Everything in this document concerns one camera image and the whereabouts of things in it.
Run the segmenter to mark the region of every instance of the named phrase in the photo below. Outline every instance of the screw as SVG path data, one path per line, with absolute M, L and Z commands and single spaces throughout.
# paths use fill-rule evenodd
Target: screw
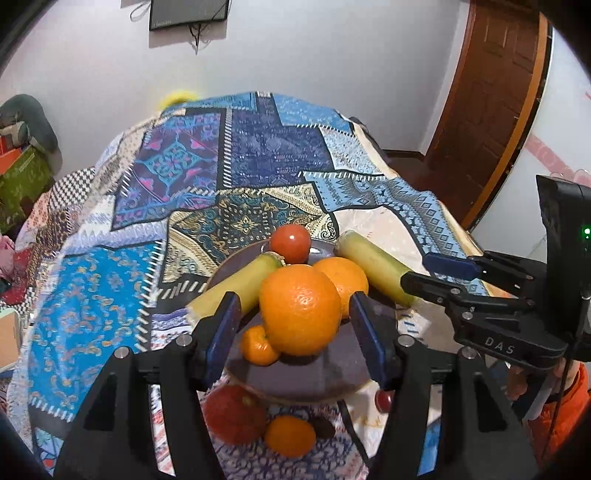
M 178 346 L 190 345 L 192 341 L 193 341 L 193 338 L 186 333 L 181 333 L 175 340 L 175 342 L 177 342 Z
M 125 358 L 129 355 L 129 348 L 126 346 L 120 346 L 118 349 L 115 349 L 113 355 L 115 355 L 117 358 Z
M 402 346 L 413 346 L 414 338 L 410 335 L 401 335 L 398 337 L 398 343 Z
M 465 346 L 462 348 L 462 356 L 468 360 L 474 360 L 478 356 L 478 352 L 471 346 Z

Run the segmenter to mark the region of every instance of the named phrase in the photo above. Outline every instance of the tangerine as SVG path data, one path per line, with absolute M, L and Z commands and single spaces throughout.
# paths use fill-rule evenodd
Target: tangerine
M 280 415 L 268 425 L 265 443 L 271 450 L 287 458 L 299 458 L 314 448 L 316 432 L 307 421 L 292 415 Z
M 247 361 L 262 367 L 277 362 L 280 355 L 269 343 L 263 325 L 250 327 L 244 332 L 240 340 L 240 350 Z
M 330 278 L 339 292 L 342 319 L 349 317 L 349 300 L 356 291 L 366 295 L 369 292 L 369 282 L 363 269 L 347 258 L 330 257 L 316 262 L 313 267 Z
M 259 307 L 267 339 L 278 352 L 316 355 L 339 330 L 339 293 L 326 275 L 309 265 L 288 265 L 267 276 Z

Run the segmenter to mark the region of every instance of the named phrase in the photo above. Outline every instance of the white wall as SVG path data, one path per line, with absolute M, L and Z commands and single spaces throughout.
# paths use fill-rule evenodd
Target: white wall
M 233 0 L 226 38 L 195 56 L 187 29 L 148 32 L 133 0 L 58 0 L 0 77 L 0 101 L 38 98 L 64 175 L 179 88 L 286 93 L 364 121 L 384 148 L 417 150 L 441 89 L 460 0 Z
M 554 31 L 547 83 L 530 136 L 538 137 L 563 162 L 568 177 L 591 172 L 591 82 L 565 40 Z M 545 229 L 540 217 L 535 175 L 549 175 L 543 162 L 524 148 L 505 184 L 472 235 L 482 248 L 536 259 L 544 258 Z
M 456 29 L 453 34 L 452 44 L 447 58 L 445 74 L 443 76 L 443 81 L 441 82 L 441 89 L 439 90 L 439 95 L 435 101 L 431 118 L 429 119 L 427 129 L 423 135 L 423 140 L 418 149 L 423 155 L 427 154 L 429 145 L 431 145 L 431 140 L 433 140 L 433 135 L 435 134 L 437 124 L 439 123 L 443 108 L 447 102 L 447 97 L 449 96 L 449 90 L 452 88 L 453 77 L 456 74 L 457 62 L 460 59 L 460 53 L 462 52 L 462 45 L 464 43 L 464 35 L 466 34 L 469 11 L 470 1 L 461 0 L 458 9 Z

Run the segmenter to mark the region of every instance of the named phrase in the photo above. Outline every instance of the fruit plate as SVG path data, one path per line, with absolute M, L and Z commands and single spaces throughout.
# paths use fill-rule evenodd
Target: fruit plate
M 308 264 L 334 257 L 335 246 L 312 240 Z M 229 257 L 211 277 L 208 288 L 220 283 L 268 251 L 268 241 L 257 242 Z M 378 301 L 370 291 L 372 306 L 378 314 L 395 318 L 392 305 Z M 363 387 L 370 379 L 365 359 L 350 322 L 343 322 L 339 332 L 324 351 L 315 358 L 281 357 L 268 367 L 259 367 L 243 359 L 240 352 L 242 334 L 262 323 L 258 308 L 241 323 L 226 363 L 227 373 L 249 391 L 269 401 L 283 404 L 311 404 L 339 400 Z

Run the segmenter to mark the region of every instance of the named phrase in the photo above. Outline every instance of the cable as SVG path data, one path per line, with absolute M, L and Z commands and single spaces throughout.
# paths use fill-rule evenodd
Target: cable
M 550 439 L 552 437 L 554 427 L 556 426 L 556 419 L 558 418 L 558 411 L 560 410 L 560 405 L 562 404 L 562 399 L 564 397 L 566 378 L 568 377 L 570 367 L 573 364 L 573 353 L 574 353 L 574 349 L 571 349 L 571 351 L 568 353 L 568 358 L 566 359 L 566 364 L 564 366 L 564 372 L 562 373 L 562 377 L 560 379 L 560 389 L 558 390 L 558 399 L 556 400 L 556 406 L 554 408 L 554 413 L 552 414 L 552 421 L 550 422 L 550 429 L 548 430 L 548 436 L 546 437 L 546 441 L 544 443 L 544 449 L 542 450 L 540 462 L 542 462 L 544 460 L 544 457 L 546 456 L 546 451 L 548 450 L 548 446 L 550 444 Z
M 374 459 L 369 458 L 368 453 L 365 450 L 365 446 L 363 445 L 363 442 L 361 441 L 359 435 L 357 435 L 357 432 L 353 427 L 353 421 L 351 420 L 351 415 L 349 414 L 347 404 L 344 400 L 339 400 L 336 404 L 339 408 L 340 416 L 343 418 L 343 424 L 345 425 L 345 429 L 347 430 L 347 433 L 351 437 L 351 440 L 353 440 L 353 443 L 357 447 L 357 451 L 359 452 L 361 459 L 363 460 L 367 468 L 371 468 Z
M 556 419 L 558 418 L 558 411 L 560 410 L 560 405 L 562 403 L 562 399 L 564 397 L 564 390 L 566 387 L 566 379 L 569 376 L 570 367 L 573 365 L 574 360 L 574 353 L 577 350 L 579 345 L 579 341 L 581 338 L 581 334 L 583 332 L 583 326 L 587 319 L 587 313 L 589 311 L 589 300 L 591 299 L 591 292 L 585 290 L 581 295 L 581 300 L 583 300 L 584 304 L 581 305 L 581 310 L 579 313 L 579 330 L 576 332 L 574 337 L 573 344 L 569 347 L 566 355 L 566 364 L 564 365 L 564 371 L 562 373 L 562 377 L 560 379 L 560 389 L 558 390 L 558 399 L 556 400 L 556 406 L 554 408 L 554 413 L 552 414 L 552 421 L 550 422 L 550 429 L 548 430 L 548 436 L 546 437 L 546 441 L 544 443 L 544 449 L 542 450 L 542 455 L 540 457 L 540 462 L 544 460 L 546 456 L 546 451 L 548 450 L 548 446 L 550 444 L 550 439 L 552 437 L 552 433 L 554 432 L 554 427 L 556 426 Z
M 146 13 L 148 13 L 148 11 L 150 11 L 150 3 L 151 3 L 151 0 L 146 0 L 144 2 L 141 2 L 137 7 L 135 7 L 131 11 L 131 13 L 129 14 L 129 19 L 132 22 L 138 22 L 138 21 L 140 21 L 144 17 L 144 15 Z M 142 7 L 148 7 L 148 8 L 146 8 L 143 12 L 141 12 L 137 17 L 134 17 L 134 13 L 136 13 Z
M 226 7 L 226 5 L 228 6 L 228 13 L 226 14 L 227 18 L 230 14 L 230 9 L 232 8 L 232 0 L 226 0 L 222 4 L 222 6 L 213 14 L 211 20 L 207 22 L 197 22 L 192 25 L 189 25 L 189 33 L 195 40 L 195 45 L 193 47 L 195 49 L 195 55 L 199 53 L 199 41 L 201 39 L 201 34 L 205 32 L 206 28 L 210 25 L 211 22 L 213 22 L 216 19 L 218 13 L 220 13 Z

